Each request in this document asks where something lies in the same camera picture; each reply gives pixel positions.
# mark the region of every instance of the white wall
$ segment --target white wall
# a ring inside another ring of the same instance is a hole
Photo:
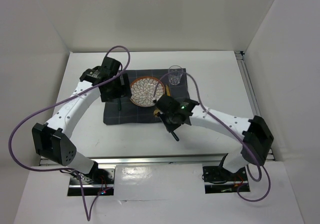
[[[247,49],[273,0],[40,0],[72,51]]]
[[[275,0],[245,62],[307,224],[320,219],[320,0]]]
[[[36,0],[0,0],[0,39],[0,217],[10,224],[29,174],[9,156],[10,132],[56,100],[69,53]],[[14,138],[13,150],[23,163],[36,164],[31,128],[51,114],[26,123]]]

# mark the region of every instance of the patterned plate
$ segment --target patterned plate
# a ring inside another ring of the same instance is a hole
[[[131,83],[131,101],[139,107],[152,107],[154,106],[154,93],[158,99],[165,93],[165,86],[157,78],[152,76],[144,76],[134,80]]]

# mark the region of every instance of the clear drinking glass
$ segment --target clear drinking glass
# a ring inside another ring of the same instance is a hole
[[[178,65],[172,65],[169,67],[168,72],[169,83],[171,85],[178,85],[181,81],[182,74],[184,73],[182,67]]]

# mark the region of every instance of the dark gray placemat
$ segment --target dark gray placemat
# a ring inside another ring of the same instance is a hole
[[[168,69],[152,69],[152,70],[127,70],[129,81],[132,83],[140,77],[155,77],[160,79],[164,74],[168,73]],[[178,85],[171,85],[168,76],[164,77],[161,82],[164,87],[169,86],[171,96],[181,102],[185,98],[189,98],[187,77],[182,76]],[[154,117],[155,106],[141,107],[133,104],[128,97],[121,98],[121,110],[118,109],[118,100],[106,102],[103,112],[103,122],[107,125],[118,125],[125,123],[159,123],[161,120]]]

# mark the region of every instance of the table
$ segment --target table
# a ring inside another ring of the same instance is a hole
[[[58,101],[69,97],[79,77],[88,68],[99,66],[105,53],[71,53],[58,94]],[[127,63],[125,52],[110,57]],[[239,117],[253,117],[253,111],[233,51],[132,52],[128,70],[164,69],[172,65],[186,68],[197,81],[203,103],[215,110]],[[196,90],[188,77],[190,98]],[[105,125],[105,104],[97,99],[75,127],[71,141],[87,157],[144,157],[170,155],[224,154],[240,144],[215,131],[183,125],[174,140],[162,123]]]

